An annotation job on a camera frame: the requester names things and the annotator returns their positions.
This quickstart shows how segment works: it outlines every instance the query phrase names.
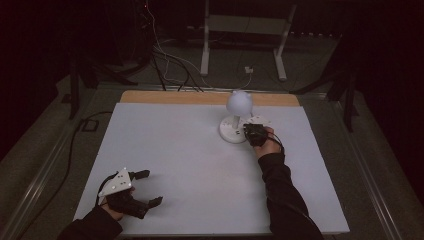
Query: desk lamp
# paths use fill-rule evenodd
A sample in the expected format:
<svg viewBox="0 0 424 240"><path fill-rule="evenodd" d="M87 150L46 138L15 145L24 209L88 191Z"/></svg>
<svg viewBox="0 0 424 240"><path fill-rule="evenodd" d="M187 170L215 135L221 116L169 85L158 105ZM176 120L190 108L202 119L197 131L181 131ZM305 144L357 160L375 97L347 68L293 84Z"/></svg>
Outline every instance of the desk lamp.
<svg viewBox="0 0 424 240"><path fill-rule="evenodd" d="M232 114L221 121L219 134L230 143L242 143L246 141L243 134L243 124L246 120L242 116L250 115L253 101L250 94L244 91L233 91L227 101L227 110Z"/></svg>

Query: person's left hand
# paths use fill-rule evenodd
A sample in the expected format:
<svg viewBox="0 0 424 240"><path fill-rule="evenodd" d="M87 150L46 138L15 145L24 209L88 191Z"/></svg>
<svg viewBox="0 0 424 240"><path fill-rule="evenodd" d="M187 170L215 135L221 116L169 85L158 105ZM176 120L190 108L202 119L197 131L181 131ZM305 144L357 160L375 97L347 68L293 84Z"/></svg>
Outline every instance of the person's left hand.
<svg viewBox="0 0 424 240"><path fill-rule="evenodd" d="M131 193L134 192L134 190L135 190L135 188L132 187L131 188ZM109 205L107 204L106 198L103 198L103 201L100 204L100 207L103 208L107 213L109 213L109 215L113 219L115 219L116 221L119 221L119 220L121 220L124 217L124 213L117 212L117 211L115 211L115 210L113 210L113 209L111 209L109 207Z"/></svg>

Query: person's right arm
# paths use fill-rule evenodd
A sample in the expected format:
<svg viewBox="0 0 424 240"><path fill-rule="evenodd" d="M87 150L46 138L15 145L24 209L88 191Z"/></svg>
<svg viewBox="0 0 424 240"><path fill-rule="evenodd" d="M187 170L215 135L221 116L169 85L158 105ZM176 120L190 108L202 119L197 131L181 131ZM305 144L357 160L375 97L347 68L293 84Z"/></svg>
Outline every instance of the person's right arm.
<svg viewBox="0 0 424 240"><path fill-rule="evenodd" d="M273 136L273 129L267 128ZM284 149L267 140L254 147L262 170L270 214L270 230L277 239L323 239L321 232L308 216L302 196L293 186L289 167L284 164Z"/></svg>

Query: round white base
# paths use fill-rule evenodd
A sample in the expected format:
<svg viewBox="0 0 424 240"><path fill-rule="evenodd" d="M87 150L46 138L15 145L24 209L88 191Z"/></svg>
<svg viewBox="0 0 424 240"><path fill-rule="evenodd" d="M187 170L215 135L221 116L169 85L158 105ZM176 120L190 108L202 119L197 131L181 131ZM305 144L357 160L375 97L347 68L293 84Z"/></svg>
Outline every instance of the round white base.
<svg viewBox="0 0 424 240"><path fill-rule="evenodd" d="M238 127L234 129L232 126L233 119L234 119L234 116L229 116L224 118L224 120L221 121L221 124L219 125L219 134L227 142L242 143L246 141L246 137L244 136L244 133L243 133L243 124L245 124L246 121L240 118Z"/></svg>

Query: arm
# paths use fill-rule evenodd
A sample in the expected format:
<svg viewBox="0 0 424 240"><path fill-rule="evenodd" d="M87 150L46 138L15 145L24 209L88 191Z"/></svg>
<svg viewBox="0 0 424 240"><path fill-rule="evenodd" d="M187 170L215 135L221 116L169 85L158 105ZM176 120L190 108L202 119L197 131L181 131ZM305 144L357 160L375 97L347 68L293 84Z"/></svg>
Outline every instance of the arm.
<svg viewBox="0 0 424 240"><path fill-rule="evenodd" d="M270 230L278 239L323 239L321 232L308 216L302 196L293 186L289 167L284 164L284 149L270 140L255 147L262 179L267 193Z"/></svg>
<svg viewBox="0 0 424 240"><path fill-rule="evenodd" d="M83 219L77 219L69 224L57 239L114 239L122 232L122 227L118 223L122 217L122 213L111 210L106 202L103 202L94 207Z"/></svg>

